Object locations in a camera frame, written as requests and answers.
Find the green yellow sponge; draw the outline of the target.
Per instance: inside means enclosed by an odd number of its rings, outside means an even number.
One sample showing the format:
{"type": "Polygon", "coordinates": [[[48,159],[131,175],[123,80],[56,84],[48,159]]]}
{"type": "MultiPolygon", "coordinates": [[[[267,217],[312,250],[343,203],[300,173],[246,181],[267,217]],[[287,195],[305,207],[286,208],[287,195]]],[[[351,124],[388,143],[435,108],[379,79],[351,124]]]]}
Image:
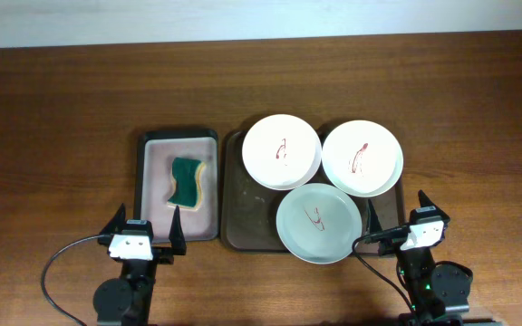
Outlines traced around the green yellow sponge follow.
{"type": "Polygon", "coordinates": [[[171,206],[197,209],[202,199],[201,174],[205,163],[193,158],[174,158],[171,176],[174,190],[167,200],[171,206]]]}

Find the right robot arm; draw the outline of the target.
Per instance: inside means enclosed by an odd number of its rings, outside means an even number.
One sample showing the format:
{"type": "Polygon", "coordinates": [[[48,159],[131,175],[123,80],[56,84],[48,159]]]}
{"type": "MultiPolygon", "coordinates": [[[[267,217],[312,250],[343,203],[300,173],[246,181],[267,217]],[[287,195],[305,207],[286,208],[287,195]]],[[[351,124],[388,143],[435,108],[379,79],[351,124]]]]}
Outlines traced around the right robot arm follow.
{"type": "Polygon", "coordinates": [[[411,210],[406,224],[368,234],[364,242],[376,243],[378,255],[397,259],[396,273],[407,298],[409,312],[400,325],[461,325],[469,311],[473,272],[450,261],[434,260],[431,249],[445,238],[450,217],[423,192],[420,206],[411,210]]]}

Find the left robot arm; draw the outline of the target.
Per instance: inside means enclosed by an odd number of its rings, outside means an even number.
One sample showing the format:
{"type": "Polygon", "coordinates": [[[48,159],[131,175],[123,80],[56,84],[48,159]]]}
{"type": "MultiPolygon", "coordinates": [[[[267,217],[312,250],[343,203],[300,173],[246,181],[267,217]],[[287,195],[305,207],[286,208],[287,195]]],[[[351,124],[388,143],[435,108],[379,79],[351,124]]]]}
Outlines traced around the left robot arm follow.
{"type": "Polygon", "coordinates": [[[99,325],[141,326],[149,323],[156,271],[171,265],[187,252],[180,223],[180,208],[174,209],[169,230],[169,247],[152,244],[154,234],[148,220],[128,219],[125,206],[100,231],[98,243],[108,248],[109,257],[121,264],[118,277],[103,282],[93,295],[99,325]]]}

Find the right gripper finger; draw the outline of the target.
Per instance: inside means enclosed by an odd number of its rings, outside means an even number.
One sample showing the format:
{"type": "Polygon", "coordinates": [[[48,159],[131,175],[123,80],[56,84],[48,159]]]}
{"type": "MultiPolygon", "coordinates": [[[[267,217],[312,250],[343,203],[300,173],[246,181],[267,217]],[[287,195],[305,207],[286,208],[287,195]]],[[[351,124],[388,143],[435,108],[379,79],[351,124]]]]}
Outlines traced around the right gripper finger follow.
{"type": "Polygon", "coordinates": [[[367,216],[367,232],[369,234],[381,232],[382,226],[371,199],[367,201],[367,216]]]}
{"type": "Polygon", "coordinates": [[[440,208],[430,200],[423,190],[418,191],[418,199],[420,203],[420,207],[417,209],[418,213],[440,212],[440,208]]]}

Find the pale green front plate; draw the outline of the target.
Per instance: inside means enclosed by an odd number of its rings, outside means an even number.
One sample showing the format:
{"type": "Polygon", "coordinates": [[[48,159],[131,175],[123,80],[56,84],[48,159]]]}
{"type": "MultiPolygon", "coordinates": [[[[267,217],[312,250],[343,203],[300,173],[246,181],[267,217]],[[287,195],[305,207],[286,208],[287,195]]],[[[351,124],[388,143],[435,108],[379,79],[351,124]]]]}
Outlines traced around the pale green front plate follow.
{"type": "Polygon", "coordinates": [[[334,264],[353,251],[362,235],[361,213],[342,190],[312,183],[283,198],[275,215],[276,231],[285,248],[311,264],[334,264]]]}

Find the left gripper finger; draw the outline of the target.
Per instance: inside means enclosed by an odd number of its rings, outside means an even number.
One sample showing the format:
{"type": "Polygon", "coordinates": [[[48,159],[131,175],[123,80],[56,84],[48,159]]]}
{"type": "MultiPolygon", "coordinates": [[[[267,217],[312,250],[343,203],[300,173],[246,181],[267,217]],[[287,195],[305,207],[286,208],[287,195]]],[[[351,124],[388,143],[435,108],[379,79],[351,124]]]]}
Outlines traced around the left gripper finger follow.
{"type": "Polygon", "coordinates": [[[100,231],[101,235],[113,235],[118,234],[121,227],[126,222],[126,207],[121,204],[117,209],[113,218],[106,224],[106,226],[100,231]]]}
{"type": "Polygon", "coordinates": [[[169,241],[173,255],[185,255],[187,245],[180,221],[180,207],[176,206],[169,230],[169,241]]]}

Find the white plate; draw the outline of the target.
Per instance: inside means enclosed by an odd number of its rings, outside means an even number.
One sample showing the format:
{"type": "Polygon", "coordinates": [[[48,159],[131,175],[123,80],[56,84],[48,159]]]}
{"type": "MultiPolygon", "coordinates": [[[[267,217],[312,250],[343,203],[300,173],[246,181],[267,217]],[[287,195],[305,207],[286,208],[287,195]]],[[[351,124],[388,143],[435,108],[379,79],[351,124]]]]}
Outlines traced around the white plate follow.
{"type": "Polygon", "coordinates": [[[321,165],[322,145],[315,129],[296,116],[275,114],[246,133],[242,159],[261,186],[290,190],[307,183],[321,165]]]}
{"type": "Polygon", "coordinates": [[[389,191],[400,179],[403,164],[399,141],[372,121],[347,121],[324,138],[324,173],[334,186],[351,196],[377,197],[389,191]]]}

